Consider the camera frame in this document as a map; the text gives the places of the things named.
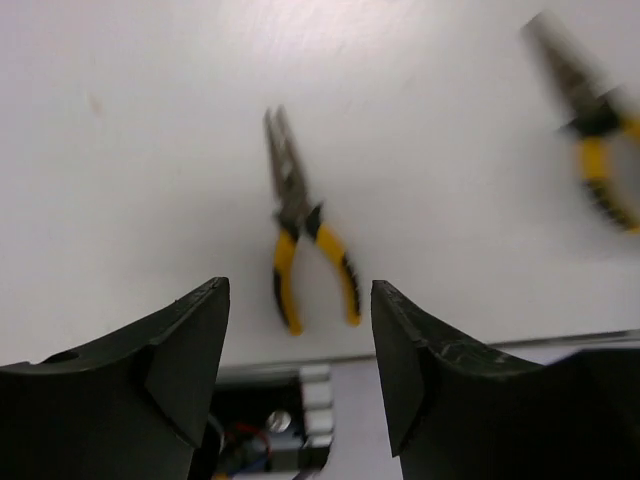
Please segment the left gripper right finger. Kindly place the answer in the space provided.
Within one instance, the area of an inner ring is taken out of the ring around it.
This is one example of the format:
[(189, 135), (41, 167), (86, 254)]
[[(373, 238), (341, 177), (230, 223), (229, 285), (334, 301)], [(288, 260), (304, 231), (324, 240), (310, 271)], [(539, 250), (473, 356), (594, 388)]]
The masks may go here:
[(392, 453), (407, 479), (635, 479), (639, 353), (548, 365), (491, 348), (391, 283), (371, 320)]

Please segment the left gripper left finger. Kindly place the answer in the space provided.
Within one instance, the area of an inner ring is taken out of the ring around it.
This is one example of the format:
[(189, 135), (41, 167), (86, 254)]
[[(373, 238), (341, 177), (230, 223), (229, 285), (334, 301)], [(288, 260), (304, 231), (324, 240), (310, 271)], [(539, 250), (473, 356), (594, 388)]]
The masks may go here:
[(5, 479), (184, 479), (207, 425), (227, 278), (38, 363), (1, 370)]

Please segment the yellow-handled pliers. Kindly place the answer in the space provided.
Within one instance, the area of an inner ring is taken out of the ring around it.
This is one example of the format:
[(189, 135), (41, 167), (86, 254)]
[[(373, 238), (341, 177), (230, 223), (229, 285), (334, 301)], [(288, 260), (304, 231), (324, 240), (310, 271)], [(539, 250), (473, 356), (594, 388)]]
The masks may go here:
[(580, 185), (592, 207), (614, 228), (639, 232), (639, 213), (626, 204), (615, 187), (607, 141), (615, 134), (639, 139), (639, 118), (631, 114), (614, 90), (603, 91), (593, 63), (580, 51), (551, 15), (539, 12), (523, 27), (556, 102), (563, 105), (576, 144)]
[(362, 295), (350, 254), (323, 217), (323, 204), (311, 201), (306, 175), (285, 108), (268, 109), (263, 116), (266, 146), (278, 210), (272, 285), (283, 324), (293, 336), (303, 332), (294, 295), (292, 268), (300, 237), (305, 234), (337, 272), (342, 288), (346, 322), (362, 321)]

